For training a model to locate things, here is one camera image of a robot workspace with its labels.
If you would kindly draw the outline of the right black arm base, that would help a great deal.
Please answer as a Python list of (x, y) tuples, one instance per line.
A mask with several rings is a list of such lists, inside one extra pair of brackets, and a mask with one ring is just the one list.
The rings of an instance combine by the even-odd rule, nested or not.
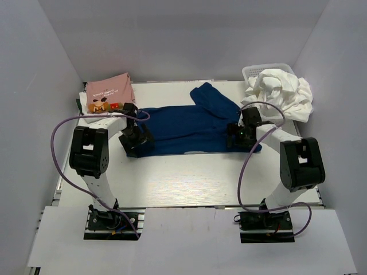
[(295, 242), (290, 213), (252, 213), (239, 212), (233, 218), (239, 225), (240, 241), (256, 243), (293, 243)]

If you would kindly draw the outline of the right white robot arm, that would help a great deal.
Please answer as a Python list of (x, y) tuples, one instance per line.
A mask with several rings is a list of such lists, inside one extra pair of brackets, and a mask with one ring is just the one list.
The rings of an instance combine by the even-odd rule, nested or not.
[[(237, 183), (239, 205), (247, 212), (259, 213), (260, 224), (273, 228), (280, 221), (279, 213), (293, 206), (307, 205), (295, 200), (307, 190), (326, 179), (318, 141), (313, 137), (300, 137), (282, 130), (282, 123), (264, 121), (256, 107), (241, 110), (243, 125), (227, 124), (227, 147), (249, 148)], [(258, 210), (245, 207), (241, 201), (241, 183), (244, 170), (258, 145), (264, 142), (279, 154), (280, 183), (263, 199)]]

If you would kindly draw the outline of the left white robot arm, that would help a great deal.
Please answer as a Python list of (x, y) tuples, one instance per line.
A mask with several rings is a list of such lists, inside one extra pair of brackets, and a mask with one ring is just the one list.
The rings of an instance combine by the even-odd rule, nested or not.
[(140, 153), (154, 148), (154, 138), (145, 124), (149, 118), (143, 116), (133, 103), (127, 103), (118, 112), (122, 117), (108, 118), (105, 123), (74, 129), (69, 165), (92, 193), (93, 207), (103, 211), (101, 221), (108, 228), (120, 225), (121, 214), (118, 199), (112, 194), (106, 171), (109, 165), (109, 140), (120, 133), (119, 141), (127, 156), (136, 158)]

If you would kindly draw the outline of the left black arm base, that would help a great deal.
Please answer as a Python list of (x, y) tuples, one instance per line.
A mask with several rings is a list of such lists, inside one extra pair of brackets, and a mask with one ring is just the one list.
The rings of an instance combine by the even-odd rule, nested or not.
[(115, 212), (99, 211), (90, 209), (87, 216), (87, 221), (84, 229), (83, 240), (87, 241), (137, 241), (132, 226), (141, 236), (143, 230), (144, 213), (125, 212), (128, 220)]

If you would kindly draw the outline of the blue t-shirt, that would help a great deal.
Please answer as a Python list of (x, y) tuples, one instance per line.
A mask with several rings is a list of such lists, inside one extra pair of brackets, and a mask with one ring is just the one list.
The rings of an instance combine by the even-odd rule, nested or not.
[(138, 121), (146, 126), (153, 142), (146, 142), (127, 153), (128, 157), (144, 158), (161, 155), (182, 155), (190, 152), (229, 153), (259, 152), (261, 146), (254, 142), (238, 144), (227, 134), (227, 127), (237, 124), (240, 108), (206, 82), (190, 92), (193, 105), (144, 108), (138, 113), (148, 121)]

